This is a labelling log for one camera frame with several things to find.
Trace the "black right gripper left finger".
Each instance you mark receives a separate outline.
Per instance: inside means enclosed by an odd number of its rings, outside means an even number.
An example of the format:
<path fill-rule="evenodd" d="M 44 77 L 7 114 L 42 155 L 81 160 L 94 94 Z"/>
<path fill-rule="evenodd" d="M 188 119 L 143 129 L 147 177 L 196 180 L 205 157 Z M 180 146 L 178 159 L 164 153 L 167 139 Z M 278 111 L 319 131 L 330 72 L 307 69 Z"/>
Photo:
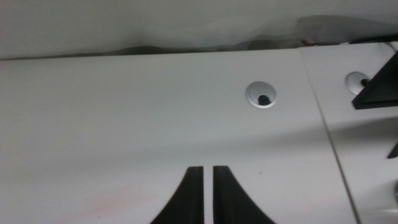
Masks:
<path fill-rule="evenodd" d="M 203 168 L 189 167 L 151 224 L 204 224 Z"/>

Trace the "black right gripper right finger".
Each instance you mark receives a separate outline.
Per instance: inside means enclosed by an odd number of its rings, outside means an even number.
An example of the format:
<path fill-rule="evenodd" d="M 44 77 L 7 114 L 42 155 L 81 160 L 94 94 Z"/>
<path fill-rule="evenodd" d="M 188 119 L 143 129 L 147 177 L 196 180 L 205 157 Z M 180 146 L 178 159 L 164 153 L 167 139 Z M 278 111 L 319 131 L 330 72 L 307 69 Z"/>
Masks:
<path fill-rule="evenodd" d="M 228 166 L 213 167 L 213 221 L 226 224 L 274 224 L 251 200 Z"/>

